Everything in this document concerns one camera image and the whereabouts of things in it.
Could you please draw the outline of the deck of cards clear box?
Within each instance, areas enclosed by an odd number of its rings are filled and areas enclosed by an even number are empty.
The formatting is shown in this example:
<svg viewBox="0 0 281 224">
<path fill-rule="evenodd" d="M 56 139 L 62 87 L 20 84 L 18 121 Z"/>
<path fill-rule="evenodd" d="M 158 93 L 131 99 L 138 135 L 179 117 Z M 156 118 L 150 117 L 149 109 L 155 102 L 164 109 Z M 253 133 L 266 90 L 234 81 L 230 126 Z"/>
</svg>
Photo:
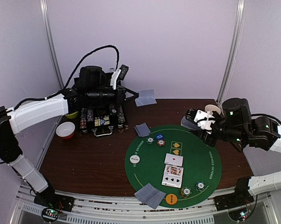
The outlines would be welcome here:
<svg viewBox="0 0 281 224">
<path fill-rule="evenodd" d="M 184 116 L 182 119 L 181 119 L 181 122 L 180 122 L 180 125 L 182 127 L 185 127 L 187 129 L 190 129 L 192 131 L 201 131 L 201 128 L 198 127 L 198 125 L 193 122 L 193 121 L 189 121 L 186 116 Z"/>
</svg>

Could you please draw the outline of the ace of diamonds card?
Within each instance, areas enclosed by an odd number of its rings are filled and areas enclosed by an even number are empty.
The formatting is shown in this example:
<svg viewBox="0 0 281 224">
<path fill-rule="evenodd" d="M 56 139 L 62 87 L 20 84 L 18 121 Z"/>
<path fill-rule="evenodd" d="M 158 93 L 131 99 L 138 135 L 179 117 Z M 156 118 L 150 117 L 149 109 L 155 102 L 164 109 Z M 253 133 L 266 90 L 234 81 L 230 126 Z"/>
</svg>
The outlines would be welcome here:
<svg viewBox="0 0 281 224">
<path fill-rule="evenodd" d="M 165 155 L 164 163 L 181 167 L 183 166 L 183 156 L 167 153 Z"/>
</svg>

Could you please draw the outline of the green twenty chip stack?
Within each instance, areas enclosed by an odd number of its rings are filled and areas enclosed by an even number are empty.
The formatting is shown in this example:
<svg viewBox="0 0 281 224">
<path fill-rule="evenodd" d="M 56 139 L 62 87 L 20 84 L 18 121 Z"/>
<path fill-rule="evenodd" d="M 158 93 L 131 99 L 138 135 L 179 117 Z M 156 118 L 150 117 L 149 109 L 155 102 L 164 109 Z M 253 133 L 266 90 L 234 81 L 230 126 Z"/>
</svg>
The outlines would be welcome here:
<svg viewBox="0 0 281 224">
<path fill-rule="evenodd" d="M 154 139 L 153 139 L 152 137 L 148 137 L 148 138 L 146 139 L 146 143 L 149 144 L 149 145 L 151 145 L 151 144 L 154 143 Z"/>
</svg>

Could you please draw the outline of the blue small blind button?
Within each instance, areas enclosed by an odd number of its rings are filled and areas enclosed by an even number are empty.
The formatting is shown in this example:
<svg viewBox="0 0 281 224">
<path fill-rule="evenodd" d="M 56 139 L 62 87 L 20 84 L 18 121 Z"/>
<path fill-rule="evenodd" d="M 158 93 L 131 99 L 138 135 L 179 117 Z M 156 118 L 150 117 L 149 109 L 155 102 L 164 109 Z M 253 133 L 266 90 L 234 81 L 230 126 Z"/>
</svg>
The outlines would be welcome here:
<svg viewBox="0 0 281 224">
<path fill-rule="evenodd" d="M 160 133 L 156 134 L 155 135 L 155 139 L 158 141 L 158 140 L 163 140 L 164 139 L 164 136 Z"/>
</svg>

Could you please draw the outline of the king of diamonds card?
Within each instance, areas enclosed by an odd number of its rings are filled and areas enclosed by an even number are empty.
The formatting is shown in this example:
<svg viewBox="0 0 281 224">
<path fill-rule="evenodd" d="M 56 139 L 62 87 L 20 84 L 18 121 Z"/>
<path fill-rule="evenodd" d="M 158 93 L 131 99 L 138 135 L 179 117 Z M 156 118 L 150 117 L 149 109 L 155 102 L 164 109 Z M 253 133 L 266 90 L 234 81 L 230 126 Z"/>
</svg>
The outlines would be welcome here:
<svg viewBox="0 0 281 224">
<path fill-rule="evenodd" d="M 165 169 L 164 169 L 164 175 L 182 177 L 183 171 L 184 171 L 183 167 L 177 167 L 177 166 L 166 164 Z"/>
</svg>

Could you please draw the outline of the three of spades card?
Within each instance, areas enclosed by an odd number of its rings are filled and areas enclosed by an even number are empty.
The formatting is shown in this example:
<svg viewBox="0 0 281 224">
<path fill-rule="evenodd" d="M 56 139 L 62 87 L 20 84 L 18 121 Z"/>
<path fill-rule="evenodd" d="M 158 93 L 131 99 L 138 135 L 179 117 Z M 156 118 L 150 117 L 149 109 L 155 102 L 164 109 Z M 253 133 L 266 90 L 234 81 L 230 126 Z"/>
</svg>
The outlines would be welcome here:
<svg viewBox="0 0 281 224">
<path fill-rule="evenodd" d="M 163 186 L 169 186 L 174 188 L 181 188 L 182 186 L 182 177 L 175 177 L 172 175 L 164 174 L 161 184 Z"/>
</svg>

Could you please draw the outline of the white dealer button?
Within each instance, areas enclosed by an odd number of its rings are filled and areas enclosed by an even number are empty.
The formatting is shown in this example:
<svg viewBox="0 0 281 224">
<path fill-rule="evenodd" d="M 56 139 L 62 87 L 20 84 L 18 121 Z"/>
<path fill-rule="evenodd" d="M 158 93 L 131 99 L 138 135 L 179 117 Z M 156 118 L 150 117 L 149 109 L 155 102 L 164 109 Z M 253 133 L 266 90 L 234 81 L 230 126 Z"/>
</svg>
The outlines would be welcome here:
<svg viewBox="0 0 281 224">
<path fill-rule="evenodd" d="M 130 156 L 129 161 L 132 164 L 137 164 L 140 162 L 140 157 L 138 155 L 134 154 L 134 155 Z"/>
</svg>

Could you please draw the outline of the orange big blind button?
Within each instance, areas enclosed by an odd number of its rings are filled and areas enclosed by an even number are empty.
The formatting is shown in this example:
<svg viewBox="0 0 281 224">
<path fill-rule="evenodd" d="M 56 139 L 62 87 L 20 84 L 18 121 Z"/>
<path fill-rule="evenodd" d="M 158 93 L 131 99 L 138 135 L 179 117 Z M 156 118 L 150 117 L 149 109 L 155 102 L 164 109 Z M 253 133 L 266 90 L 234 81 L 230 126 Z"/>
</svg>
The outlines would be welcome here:
<svg viewBox="0 0 281 224">
<path fill-rule="evenodd" d="M 165 197 L 165 201 L 168 205 L 175 205 L 178 201 L 178 197 L 175 194 L 168 194 Z"/>
</svg>

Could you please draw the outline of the dealt playing cards blue back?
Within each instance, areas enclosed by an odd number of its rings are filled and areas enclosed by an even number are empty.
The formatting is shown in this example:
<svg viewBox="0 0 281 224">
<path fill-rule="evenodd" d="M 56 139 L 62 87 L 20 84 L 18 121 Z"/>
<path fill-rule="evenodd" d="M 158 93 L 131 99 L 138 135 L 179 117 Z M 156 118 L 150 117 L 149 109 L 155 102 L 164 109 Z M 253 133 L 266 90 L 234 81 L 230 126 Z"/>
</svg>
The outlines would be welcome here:
<svg viewBox="0 0 281 224">
<path fill-rule="evenodd" d="M 165 192 L 162 192 L 160 190 L 154 190 L 151 193 L 149 193 L 145 203 L 149 207 L 156 209 L 160 205 L 160 203 L 162 202 L 165 196 L 166 196 Z"/>
</svg>

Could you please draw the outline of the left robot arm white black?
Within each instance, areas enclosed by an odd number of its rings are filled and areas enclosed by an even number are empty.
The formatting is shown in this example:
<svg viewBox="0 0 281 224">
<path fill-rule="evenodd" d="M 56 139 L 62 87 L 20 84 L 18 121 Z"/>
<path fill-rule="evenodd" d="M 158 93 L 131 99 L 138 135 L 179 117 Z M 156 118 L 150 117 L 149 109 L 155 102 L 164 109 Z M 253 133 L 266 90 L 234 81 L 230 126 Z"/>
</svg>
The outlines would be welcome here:
<svg viewBox="0 0 281 224">
<path fill-rule="evenodd" d="M 51 183 L 24 155 L 17 138 L 21 133 L 36 133 L 42 123 L 78 113 L 78 128 L 96 137 L 110 135 L 127 127 L 124 104 L 138 93 L 122 86 L 129 67 L 120 66 L 106 73 L 98 66 L 85 66 L 74 85 L 52 96 L 29 99 L 12 108 L 0 107 L 0 158 L 23 179 L 48 207 L 58 203 Z"/>
</svg>

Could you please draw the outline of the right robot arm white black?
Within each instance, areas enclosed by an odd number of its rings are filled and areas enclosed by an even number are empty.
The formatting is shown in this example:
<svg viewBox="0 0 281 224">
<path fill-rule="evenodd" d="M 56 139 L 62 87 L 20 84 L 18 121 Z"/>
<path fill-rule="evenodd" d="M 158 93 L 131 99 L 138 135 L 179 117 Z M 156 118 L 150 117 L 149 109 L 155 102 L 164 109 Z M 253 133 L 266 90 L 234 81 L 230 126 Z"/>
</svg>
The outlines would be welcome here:
<svg viewBox="0 0 281 224">
<path fill-rule="evenodd" d="M 248 100 L 230 98 L 222 104 L 223 116 L 197 110 L 193 121 L 198 136 L 209 146 L 217 140 L 281 153 L 281 122 L 270 115 L 251 114 Z M 238 180 L 230 202 L 240 206 L 248 196 L 281 189 L 281 171 Z"/>
</svg>

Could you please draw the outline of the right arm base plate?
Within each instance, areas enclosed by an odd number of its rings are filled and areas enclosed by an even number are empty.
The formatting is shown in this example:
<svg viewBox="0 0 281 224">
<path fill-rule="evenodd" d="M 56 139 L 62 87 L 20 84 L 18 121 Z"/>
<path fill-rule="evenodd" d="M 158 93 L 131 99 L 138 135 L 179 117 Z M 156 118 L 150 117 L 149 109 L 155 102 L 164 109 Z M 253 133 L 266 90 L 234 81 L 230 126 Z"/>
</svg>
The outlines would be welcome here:
<svg viewBox="0 0 281 224">
<path fill-rule="evenodd" d="M 246 205 L 247 202 L 254 202 L 254 197 L 245 192 L 233 192 L 214 197 L 214 203 L 217 211 L 228 210 Z"/>
</svg>

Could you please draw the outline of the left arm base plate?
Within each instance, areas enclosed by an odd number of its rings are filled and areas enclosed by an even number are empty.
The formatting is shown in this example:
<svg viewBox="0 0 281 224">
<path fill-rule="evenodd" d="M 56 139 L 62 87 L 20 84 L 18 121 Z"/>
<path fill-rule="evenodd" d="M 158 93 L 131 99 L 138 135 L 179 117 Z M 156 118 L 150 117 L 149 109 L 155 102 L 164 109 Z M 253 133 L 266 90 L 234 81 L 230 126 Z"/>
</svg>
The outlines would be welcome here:
<svg viewBox="0 0 281 224">
<path fill-rule="evenodd" d="M 58 211 L 68 211 L 71 212 L 75 199 L 70 196 L 63 196 L 59 194 L 55 194 L 53 200 L 45 201 L 45 199 L 41 199 L 39 196 L 34 197 L 34 203 L 38 205 L 42 205 L 45 207 L 49 207 L 51 209 L 55 209 Z"/>
</svg>

